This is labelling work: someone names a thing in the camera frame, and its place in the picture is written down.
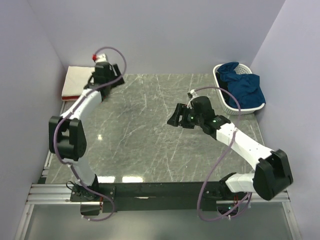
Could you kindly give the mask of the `cream white t shirt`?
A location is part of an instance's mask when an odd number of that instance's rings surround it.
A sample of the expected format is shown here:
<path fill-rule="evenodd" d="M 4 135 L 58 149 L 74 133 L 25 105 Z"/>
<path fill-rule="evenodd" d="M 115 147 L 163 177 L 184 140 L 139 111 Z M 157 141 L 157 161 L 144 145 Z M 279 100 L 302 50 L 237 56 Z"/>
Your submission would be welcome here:
<path fill-rule="evenodd" d="M 94 69 L 86 66 L 69 66 L 61 96 L 80 96 Z"/>

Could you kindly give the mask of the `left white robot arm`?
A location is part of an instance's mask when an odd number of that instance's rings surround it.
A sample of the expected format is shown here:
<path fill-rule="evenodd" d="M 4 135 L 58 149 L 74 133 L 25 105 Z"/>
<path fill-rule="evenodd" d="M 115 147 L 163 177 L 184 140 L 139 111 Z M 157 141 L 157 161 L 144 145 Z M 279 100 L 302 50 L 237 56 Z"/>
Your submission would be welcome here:
<path fill-rule="evenodd" d="M 76 102 L 63 114 L 52 116 L 48 122 L 49 150 L 67 165 L 81 186 L 88 201 L 100 195 L 97 175 L 84 158 L 87 140 L 83 121 L 110 94 L 111 89 L 125 83 L 117 64 L 97 62 L 87 84 Z"/>

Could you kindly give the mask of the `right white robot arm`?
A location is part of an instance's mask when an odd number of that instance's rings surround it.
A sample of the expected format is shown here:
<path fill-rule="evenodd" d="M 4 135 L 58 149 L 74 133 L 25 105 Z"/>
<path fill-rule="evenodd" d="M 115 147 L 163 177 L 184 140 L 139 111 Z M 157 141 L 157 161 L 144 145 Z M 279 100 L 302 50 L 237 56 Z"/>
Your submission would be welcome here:
<path fill-rule="evenodd" d="M 228 118 L 215 114 L 206 96 L 195 97 L 189 104 L 178 103 L 167 124 L 185 129 L 199 126 L 205 134 L 230 146 L 252 167 L 253 173 L 231 173 L 221 180 L 219 193 L 226 200 L 240 192 L 253 192 L 270 201 L 294 182 L 283 150 L 272 150 L 258 143 Z"/>

